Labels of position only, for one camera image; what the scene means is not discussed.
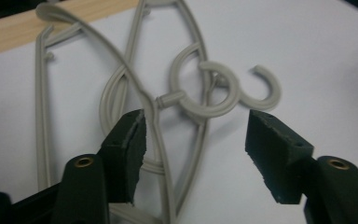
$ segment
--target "hook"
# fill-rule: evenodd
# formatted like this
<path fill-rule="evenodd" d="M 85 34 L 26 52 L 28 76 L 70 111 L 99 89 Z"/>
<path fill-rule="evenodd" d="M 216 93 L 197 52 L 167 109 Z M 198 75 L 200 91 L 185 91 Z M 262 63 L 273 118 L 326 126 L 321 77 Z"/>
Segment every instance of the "hook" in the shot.
<path fill-rule="evenodd" d="M 282 95 L 281 86 L 277 78 L 266 67 L 262 65 L 257 65 L 252 69 L 252 71 L 254 72 L 254 74 L 259 75 L 266 80 L 269 86 L 269 95 L 263 100 L 258 100 L 253 98 L 252 96 L 249 96 L 246 92 L 241 90 L 240 102 L 243 105 L 247 105 L 253 109 L 259 109 L 259 110 L 271 109 L 272 107 L 277 105 L 281 99 L 281 95 Z M 217 75 L 215 78 L 216 78 L 216 85 L 218 87 L 227 86 L 227 81 L 222 76 Z"/>

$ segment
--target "screw hole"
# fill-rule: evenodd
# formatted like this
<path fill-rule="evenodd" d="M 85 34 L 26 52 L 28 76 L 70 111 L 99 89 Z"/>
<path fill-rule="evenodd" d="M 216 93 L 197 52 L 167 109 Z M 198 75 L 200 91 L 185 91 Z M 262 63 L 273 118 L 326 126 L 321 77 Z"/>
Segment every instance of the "screw hole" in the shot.
<path fill-rule="evenodd" d="M 350 169 L 350 166 L 344 161 L 330 160 L 330 161 L 328 161 L 328 163 L 338 170 L 349 170 Z"/>
<path fill-rule="evenodd" d="M 93 162 L 94 159 L 90 157 L 80 158 L 75 162 L 75 167 L 80 168 L 80 167 L 90 166 Z"/>

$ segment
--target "wooden edge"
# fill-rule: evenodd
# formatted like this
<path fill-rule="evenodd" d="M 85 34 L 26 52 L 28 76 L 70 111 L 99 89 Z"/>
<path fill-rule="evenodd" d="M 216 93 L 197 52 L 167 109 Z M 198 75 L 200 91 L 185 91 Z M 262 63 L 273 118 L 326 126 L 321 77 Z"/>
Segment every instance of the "wooden edge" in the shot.
<path fill-rule="evenodd" d="M 59 6 L 70 10 L 84 21 L 96 21 L 135 7 L 138 0 L 70 0 Z M 46 26 L 34 10 L 0 19 L 0 52 L 35 41 Z"/>

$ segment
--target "plastic hanger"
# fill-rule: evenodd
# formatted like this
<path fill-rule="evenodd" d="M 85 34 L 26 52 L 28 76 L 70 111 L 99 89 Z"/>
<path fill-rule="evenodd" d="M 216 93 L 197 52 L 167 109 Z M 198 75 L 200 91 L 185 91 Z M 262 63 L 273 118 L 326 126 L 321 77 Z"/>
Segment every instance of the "plastic hanger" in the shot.
<path fill-rule="evenodd" d="M 147 13 L 148 8 L 145 7 L 162 7 L 167 5 L 175 4 L 180 9 L 184 19 L 186 20 L 188 27 L 195 39 L 195 43 L 184 49 L 174 60 L 172 64 L 172 71 L 170 73 L 170 88 L 171 92 L 163 96 L 160 96 L 155 100 L 152 99 L 151 95 L 143 88 L 142 83 L 139 81 L 138 77 L 135 75 L 131 68 L 133 53 L 135 52 L 136 40 L 139 35 L 139 28 L 141 25 L 142 17 Z M 197 24 L 195 23 L 194 17 L 190 13 L 188 6 L 182 0 L 171 0 L 171 1 L 157 1 L 157 0 L 141 0 L 134 16 L 134 20 L 131 27 L 130 40 L 126 49 L 125 56 L 122 56 L 121 53 L 113 46 L 107 39 L 95 31 L 91 26 L 83 22 L 81 19 L 72 15 L 71 13 L 65 11 L 62 8 L 55 7 L 49 4 L 41 4 L 36 10 L 36 13 L 39 18 L 45 21 L 64 21 L 73 24 L 70 29 L 59 33 L 48 39 L 47 44 L 41 44 L 38 48 L 45 48 L 51 46 L 57 42 L 63 41 L 66 38 L 69 38 L 73 35 L 76 35 L 79 30 L 85 32 L 87 35 L 93 36 L 94 39 L 97 39 L 105 48 L 122 64 L 118 70 L 112 75 L 109 79 L 101 99 L 100 105 L 100 122 L 102 124 L 103 131 L 109 132 L 110 129 L 115 125 L 118 118 L 123 113 L 123 105 L 125 102 L 125 95 L 127 91 L 128 81 L 132 83 L 140 97 L 141 103 L 145 110 L 146 119 L 150 125 L 150 131 L 152 135 L 152 140 L 155 146 L 155 159 L 144 159 L 143 169 L 147 172 L 156 174 L 159 176 L 160 192 L 161 192 L 161 207 L 162 211 L 162 220 L 152 217 L 144 211 L 141 211 L 137 208 L 131 207 L 129 205 L 123 204 L 111 204 L 111 211 L 120 217 L 124 217 L 127 220 L 134 223 L 176 223 L 177 218 L 180 216 L 182 208 L 186 202 L 186 196 L 189 193 L 193 179 L 196 175 L 198 164 L 203 149 L 206 146 L 207 142 L 207 132 L 209 127 L 209 119 L 222 116 L 229 112 L 238 101 L 242 101 L 244 104 L 249 105 L 253 108 L 270 108 L 275 106 L 281 96 L 280 87 L 274 76 L 268 72 L 268 70 L 257 67 L 255 71 L 258 72 L 271 87 L 271 95 L 263 101 L 255 100 L 248 95 L 246 95 L 238 84 L 238 81 L 230 69 L 222 65 L 221 63 L 210 62 L 207 59 L 206 48 L 204 46 L 202 37 L 200 35 L 200 29 L 198 29 Z M 43 33 L 49 33 L 50 29 L 48 28 Z M 37 55 L 45 55 L 45 50 L 41 50 L 41 53 Z M 192 102 L 184 91 L 182 91 L 178 85 L 178 76 L 181 64 L 185 58 L 191 53 L 198 53 L 200 57 L 200 69 L 203 72 L 203 82 L 204 82 L 204 100 L 201 105 L 197 105 Z M 44 74 L 41 77 L 46 77 L 46 65 L 45 59 L 43 57 L 37 58 L 40 60 L 40 63 L 36 62 L 36 74 Z M 224 102 L 219 105 L 211 105 L 210 98 L 213 88 L 218 87 L 227 87 L 229 88 L 228 96 Z M 113 89 L 117 88 L 117 96 L 113 97 Z M 45 86 L 44 89 L 37 89 L 36 92 L 44 92 L 47 90 Z M 188 174 L 185 178 L 185 184 L 182 188 L 179 197 L 175 200 L 173 195 L 173 186 L 170 168 L 168 164 L 168 159 L 165 152 L 165 146 L 163 143 L 163 138 L 158 126 L 158 114 L 159 110 L 169 107 L 171 105 L 179 104 L 185 112 L 199 124 L 198 138 L 195 146 L 194 155 L 191 159 L 190 168 Z M 48 110 L 48 106 L 40 106 L 44 110 Z M 47 112 L 44 113 L 37 112 L 37 114 L 42 114 L 43 117 L 47 117 Z M 43 119 L 42 128 L 40 130 L 48 130 L 48 121 Z M 48 145 L 42 147 L 43 149 L 38 149 L 43 153 L 39 153 L 42 156 L 38 156 L 38 176 L 41 179 L 48 179 L 50 176 L 48 157 L 43 158 L 43 155 L 48 155 Z"/>

